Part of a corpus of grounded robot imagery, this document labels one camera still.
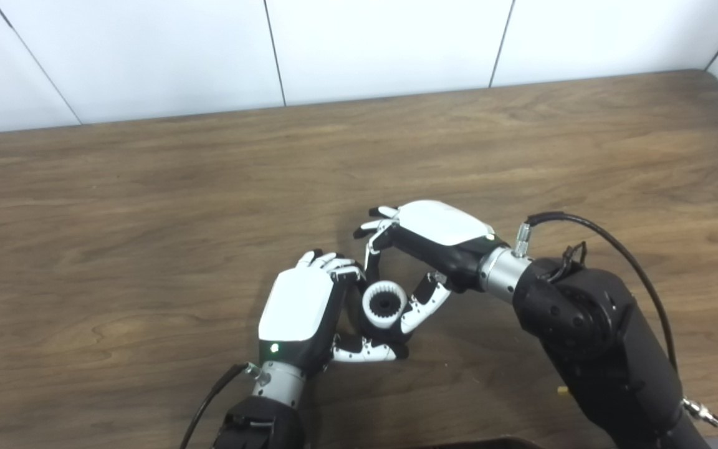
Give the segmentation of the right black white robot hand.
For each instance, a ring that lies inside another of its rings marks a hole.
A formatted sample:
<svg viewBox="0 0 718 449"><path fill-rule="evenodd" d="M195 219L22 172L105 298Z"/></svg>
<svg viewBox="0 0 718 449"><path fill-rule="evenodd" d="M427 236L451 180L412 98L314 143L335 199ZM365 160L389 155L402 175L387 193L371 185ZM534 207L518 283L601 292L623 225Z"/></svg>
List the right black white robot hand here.
<svg viewBox="0 0 718 449"><path fill-rule="evenodd" d="M489 224L441 201L413 201L379 206L368 211L371 220L353 231L366 239L361 324L374 339L404 343L451 294L484 292L484 264L502 248ZM396 248L428 265L413 292L381 278L381 254Z"/></svg>

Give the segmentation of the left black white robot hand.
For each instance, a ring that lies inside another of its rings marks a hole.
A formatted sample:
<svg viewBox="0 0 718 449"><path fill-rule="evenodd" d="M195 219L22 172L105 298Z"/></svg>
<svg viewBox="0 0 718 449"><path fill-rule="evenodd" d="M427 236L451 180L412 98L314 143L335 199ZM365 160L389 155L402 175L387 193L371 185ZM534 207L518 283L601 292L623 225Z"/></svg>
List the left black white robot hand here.
<svg viewBox="0 0 718 449"><path fill-rule="evenodd" d="M388 342L368 336L361 324L368 281L354 259L318 248L277 275L263 309L257 338L262 364L281 363L305 377L321 372L331 361L375 363L406 360L407 341ZM357 336L341 337L337 324L348 293L361 293Z"/></svg>

